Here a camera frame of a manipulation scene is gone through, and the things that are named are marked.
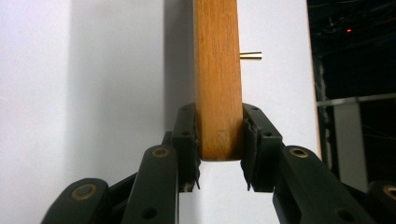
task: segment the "metal pin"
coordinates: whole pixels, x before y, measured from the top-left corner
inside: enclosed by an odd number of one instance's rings
[[[261,60],[262,59],[262,53],[261,52],[247,52],[247,53],[240,53],[239,54],[240,59],[247,59],[247,60]]]

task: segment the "white panel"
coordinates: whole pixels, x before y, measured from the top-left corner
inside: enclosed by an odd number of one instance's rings
[[[318,152],[305,2],[240,1],[243,98],[286,144]],[[70,183],[137,171],[177,109],[193,101],[191,3],[0,3],[0,222],[37,223]],[[201,168],[180,223],[277,223],[271,195],[247,192],[239,162]]]

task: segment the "wooden dowel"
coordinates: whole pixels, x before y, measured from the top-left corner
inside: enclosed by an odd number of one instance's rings
[[[196,110],[200,155],[240,160],[243,108],[235,0],[194,0]]]

